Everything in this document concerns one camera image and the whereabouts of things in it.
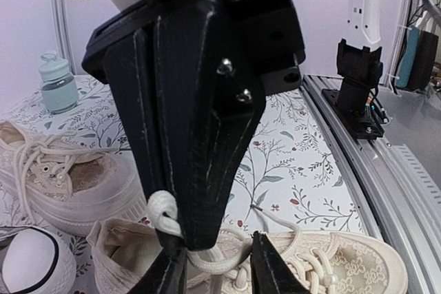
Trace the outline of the grey sneaker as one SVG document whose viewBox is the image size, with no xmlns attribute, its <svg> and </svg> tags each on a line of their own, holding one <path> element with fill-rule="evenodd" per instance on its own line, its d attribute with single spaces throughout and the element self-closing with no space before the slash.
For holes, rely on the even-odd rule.
<svg viewBox="0 0 441 294">
<path fill-rule="evenodd" d="M 1 227 L 2 293 L 69 293 L 76 261 L 57 235 L 35 226 Z"/>
</svg>

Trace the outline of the beige sneaker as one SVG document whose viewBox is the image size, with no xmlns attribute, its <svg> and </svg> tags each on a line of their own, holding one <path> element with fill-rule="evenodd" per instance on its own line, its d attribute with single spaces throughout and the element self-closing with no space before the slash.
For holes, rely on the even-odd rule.
<svg viewBox="0 0 441 294">
<path fill-rule="evenodd" d="M 88 237 L 94 277 L 100 293 L 131 293 L 159 256 L 156 235 L 181 237 L 173 195 L 157 191 L 147 203 L 150 226 L 110 218 L 96 222 Z M 288 268 L 288 276 L 306 293 L 406 293 L 407 270 L 399 254 L 385 242 L 357 233 L 303 231 L 281 220 L 282 233 L 269 242 Z M 251 293 L 252 238 L 224 228 L 213 248 L 189 253 L 189 293 Z"/>
<path fill-rule="evenodd" d="M 40 215 L 81 237 L 100 220 L 140 220 L 147 202 L 134 160 L 116 149 L 69 143 L 70 136 L 1 121 L 1 186 L 18 199 L 29 220 Z"/>
</svg>

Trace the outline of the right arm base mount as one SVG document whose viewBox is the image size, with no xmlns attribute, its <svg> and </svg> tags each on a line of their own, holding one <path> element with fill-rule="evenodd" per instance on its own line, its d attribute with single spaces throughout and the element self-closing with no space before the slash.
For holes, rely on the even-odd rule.
<svg viewBox="0 0 441 294">
<path fill-rule="evenodd" d="M 322 95 L 342 125 L 356 140 L 383 137 L 380 121 L 372 114 L 369 95 L 378 89 L 382 76 L 382 48 L 350 46 L 345 39 L 338 44 L 337 71 L 343 77 L 339 90 L 323 89 Z"/>
</svg>

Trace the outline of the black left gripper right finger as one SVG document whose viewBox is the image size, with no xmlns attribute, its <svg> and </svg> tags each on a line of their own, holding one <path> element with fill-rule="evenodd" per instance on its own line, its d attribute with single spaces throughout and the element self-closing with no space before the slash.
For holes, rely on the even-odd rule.
<svg viewBox="0 0 441 294">
<path fill-rule="evenodd" d="M 253 233 L 250 261 L 253 294 L 309 293 L 289 270 L 266 234 Z"/>
</svg>

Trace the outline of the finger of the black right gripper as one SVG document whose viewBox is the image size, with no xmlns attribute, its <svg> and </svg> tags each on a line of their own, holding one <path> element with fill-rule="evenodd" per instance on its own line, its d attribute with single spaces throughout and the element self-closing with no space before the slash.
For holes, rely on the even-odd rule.
<svg viewBox="0 0 441 294">
<path fill-rule="evenodd" d="M 265 93 L 222 0 L 171 0 L 154 27 L 167 187 L 190 250 L 214 246 Z"/>
<path fill-rule="evenodd" d="M 146 198 L 172 190 L 163 155 L 165 95 L 172 85 L 172 71 L 161 49 L 164 36 L 160 21 L 139 28 L 111 45 L 103 59 Z"/>
</svg>

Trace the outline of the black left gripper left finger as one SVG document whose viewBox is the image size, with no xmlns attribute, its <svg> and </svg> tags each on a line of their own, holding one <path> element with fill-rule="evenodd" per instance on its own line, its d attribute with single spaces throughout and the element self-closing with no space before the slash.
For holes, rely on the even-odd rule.
<svg viewBox="0 0 441 294">
<path fill-rule="evenodd" d="M 133 294 L 177 294 L 187 292 L 187 248 L 184 240 L 160 231 L 162 250 L 141 280 L 132 288 Z"/>
</svg>

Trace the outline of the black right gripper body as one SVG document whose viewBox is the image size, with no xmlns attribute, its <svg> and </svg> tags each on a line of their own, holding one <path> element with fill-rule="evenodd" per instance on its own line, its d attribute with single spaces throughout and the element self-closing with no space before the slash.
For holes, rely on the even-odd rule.
<svg viewBox="0 0 441 294">
<path fill-rule="evenodd" d="M 95 29 L 81 63 L 86 73 L 107 83 L 102 60 L 109 46 L 147 25 L 164 1 L 138 0 Z M 266 94 L 296 90 L 305 44 L 292 0 L 220 0 L 226 9 Z"/>
</svg>

